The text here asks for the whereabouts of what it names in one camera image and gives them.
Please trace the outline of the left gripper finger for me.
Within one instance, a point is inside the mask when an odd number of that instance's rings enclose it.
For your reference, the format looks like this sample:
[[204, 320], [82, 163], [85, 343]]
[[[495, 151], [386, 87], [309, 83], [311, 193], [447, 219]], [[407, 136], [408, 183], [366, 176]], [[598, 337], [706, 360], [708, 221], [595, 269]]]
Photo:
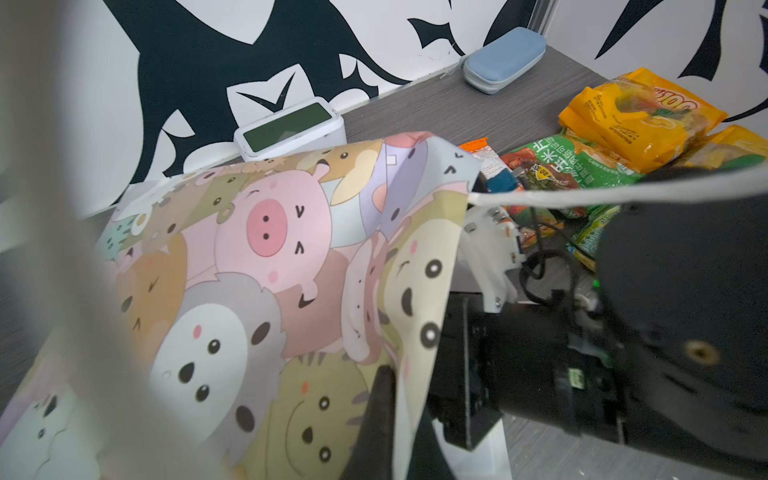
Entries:
[[[380, 366], [363, 415], [361, 429], [341, 479], [393, 479], [395, 372]], [[422, 414], [407, 479], [455, 479], [439, 446], [432, 416]]]

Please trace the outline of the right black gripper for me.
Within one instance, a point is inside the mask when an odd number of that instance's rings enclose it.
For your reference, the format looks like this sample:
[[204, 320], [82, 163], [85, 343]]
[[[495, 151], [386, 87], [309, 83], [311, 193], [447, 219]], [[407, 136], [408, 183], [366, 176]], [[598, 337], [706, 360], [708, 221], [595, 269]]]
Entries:
[[473, 450], [508, 414], [623, 442], [611, 362], [576, 313], [562, 293], [497, 313], [479, 294], [451, 294], [427, 401], [444, 439]]

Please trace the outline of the orange snack packet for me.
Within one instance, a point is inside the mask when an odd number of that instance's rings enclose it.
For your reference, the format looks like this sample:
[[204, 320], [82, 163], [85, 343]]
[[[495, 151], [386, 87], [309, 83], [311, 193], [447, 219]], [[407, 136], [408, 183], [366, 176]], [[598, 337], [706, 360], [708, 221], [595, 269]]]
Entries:
[[[524, 190], [523, 185], [518, 181], [513, 171], [488, 145], [487, 138], [466, 142], [461, 145], [461, 148], [481, 160], [481, 174], [483, 176], [481, 183], [488, 193], [507, 193]], [[537, 238], [530, 208], [527, 206], [505, 206], [504, 209], [518, 226], [523, 238], [523, 247], [532, 247], [537, 242]], [[536, 219], [539, 222], [539, 231], [542, 238], [553, 236], [555, 229], [561, 229], [564, 226], [562, 221], [558, 220], [546, 209], [537, 209]]]

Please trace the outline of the green corn chips packet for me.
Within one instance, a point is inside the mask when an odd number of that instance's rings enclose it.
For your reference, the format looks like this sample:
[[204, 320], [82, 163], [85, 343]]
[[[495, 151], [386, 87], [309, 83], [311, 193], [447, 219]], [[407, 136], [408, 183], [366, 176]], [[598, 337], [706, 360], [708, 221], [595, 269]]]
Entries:
[[642, 175], [616, 153], [578, 137], [570, 129], [528, 143], [501, 157], [520, 168], [527, 189], [560, 191], [631, 185]]

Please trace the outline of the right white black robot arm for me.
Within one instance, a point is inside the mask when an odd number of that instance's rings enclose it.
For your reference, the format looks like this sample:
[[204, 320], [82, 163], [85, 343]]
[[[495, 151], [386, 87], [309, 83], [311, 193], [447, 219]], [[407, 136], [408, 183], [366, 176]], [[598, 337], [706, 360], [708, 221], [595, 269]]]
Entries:
[[592, 297], [449, 297], [427, 409], [470, 449], [503, 414], [751, 479], [767, 475], [767, 169], [670, 169], [476, 205], [615, 205]]

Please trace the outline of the yellow snack packet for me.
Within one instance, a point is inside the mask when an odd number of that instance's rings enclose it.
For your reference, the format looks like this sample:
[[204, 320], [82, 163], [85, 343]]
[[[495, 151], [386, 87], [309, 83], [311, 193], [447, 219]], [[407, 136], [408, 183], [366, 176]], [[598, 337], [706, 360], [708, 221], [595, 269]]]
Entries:
[[766, 161], [767, 140], [744, 127], [733, 125], [707, 136], [674, 160], [672, 165], [718, 170], [751, 167]]
[[647, 174], [682, 155], [727, 114], [646, 68], [587, 87], [559, 114], [577, 136]]

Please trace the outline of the green Fox's candy packet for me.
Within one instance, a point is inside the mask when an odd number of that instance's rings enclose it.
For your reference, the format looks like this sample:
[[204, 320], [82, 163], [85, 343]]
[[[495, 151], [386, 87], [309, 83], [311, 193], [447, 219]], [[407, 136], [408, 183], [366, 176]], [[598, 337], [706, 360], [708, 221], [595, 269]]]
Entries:
[[597, 247], [608, 223], [621, 211], [620, 205], [606, 205], [593, 210], [586, 225], [576, 233], [566, 250], [587, 269], [596, 271]]

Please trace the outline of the patterned paper gift bag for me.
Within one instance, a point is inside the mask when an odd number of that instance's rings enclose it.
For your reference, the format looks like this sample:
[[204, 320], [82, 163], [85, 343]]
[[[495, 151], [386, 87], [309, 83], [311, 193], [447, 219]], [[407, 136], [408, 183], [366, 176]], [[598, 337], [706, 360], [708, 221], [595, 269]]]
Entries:
[[[1, 418], [5, 479], [340, 479], [376, 371], [395, 372], [407, 477], [473, 206], [530, 208], [515, 303], [592, 272], [566, 250], [598, 207], [476, 205], [481, 163], [406, 133], [138, 186], [95, 249], [104, 317], [54, 335]], [[542, 238], [536, 210], [564, 223]]]

